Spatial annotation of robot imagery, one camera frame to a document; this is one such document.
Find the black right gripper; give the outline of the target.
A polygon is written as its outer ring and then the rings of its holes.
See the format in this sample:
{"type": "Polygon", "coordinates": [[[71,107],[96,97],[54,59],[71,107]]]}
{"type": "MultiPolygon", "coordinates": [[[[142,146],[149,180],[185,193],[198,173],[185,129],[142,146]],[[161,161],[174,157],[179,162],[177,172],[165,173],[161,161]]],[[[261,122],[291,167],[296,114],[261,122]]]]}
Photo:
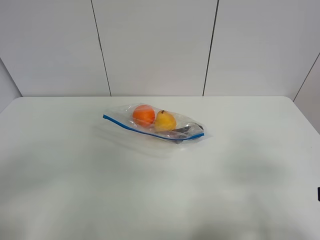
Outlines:
{"type": "Polygon", "coordinates": [[[320,187],[317,188],[317,199],[320,201],[320,187]]]}

